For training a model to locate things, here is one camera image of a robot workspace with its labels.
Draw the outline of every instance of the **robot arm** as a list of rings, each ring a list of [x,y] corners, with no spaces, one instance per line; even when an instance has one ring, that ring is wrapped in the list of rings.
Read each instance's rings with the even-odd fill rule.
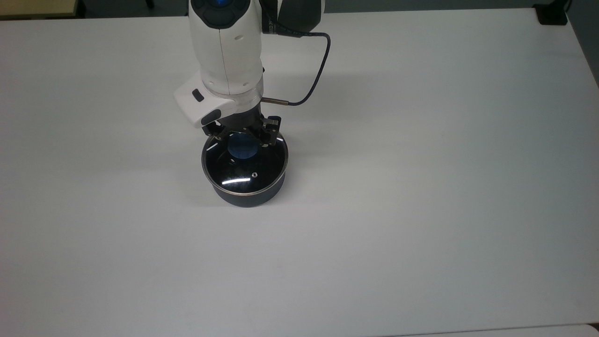
[[[190,0],[189,24],[200,70],[175,98],[191,123],[204,128],[258,106],[264,93],[261,31],[301,37],[305,33],[297,31],[314,28],[323,8],[321,0]]]

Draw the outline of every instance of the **blue light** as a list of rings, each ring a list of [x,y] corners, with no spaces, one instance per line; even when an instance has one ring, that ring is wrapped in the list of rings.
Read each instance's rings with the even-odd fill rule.
[[[233,0],[209,0],[212,6],[224,7],[230,5]]]

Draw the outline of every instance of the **button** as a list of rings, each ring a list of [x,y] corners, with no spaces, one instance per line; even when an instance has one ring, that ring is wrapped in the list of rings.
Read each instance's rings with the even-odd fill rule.
[[[193,95],[193,97],[195,97],[195,100],[198,102],[201,102],[204,100],[204,96],[202,96],[202,94],[199,93],[199,90],[194,90],[191,92],[191,94]]]
[[[216,121],[219,118],[220,118],[220,110],[216,109],[216,110],[213,110],[213,111],[207,113],[204,117],[202,117],[202,120],[200,121],[200,123],[202,123],[202,125],[206,125],[206,124]]]
[[[227,26],[233,19],[235,19],[235,14],[227,8],[224,10],[207,8],[204,11],[204,20],[213,26]]]
[[[208,0],[214,7],[226,7],[230,5],[233,0]]]

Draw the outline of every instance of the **gray floor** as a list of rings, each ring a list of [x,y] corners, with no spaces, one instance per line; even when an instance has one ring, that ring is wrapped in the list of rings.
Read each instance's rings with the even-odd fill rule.
[[[84,0],[86,17],[184,16],[187,0]],[[451,10],[473,8],[530,8],[548,0],[328,0],[329,13],[361,11]],[[586,60],[599,85],[599,1],[573,0],[568,16],[576,31]]]

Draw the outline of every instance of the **blue disc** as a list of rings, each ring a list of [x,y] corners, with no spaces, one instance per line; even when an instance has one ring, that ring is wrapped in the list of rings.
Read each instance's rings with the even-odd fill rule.
[[[258,143],[245,133],[234,133],[229,137],[229,153],[238,159],[248,159],[258,153]]]

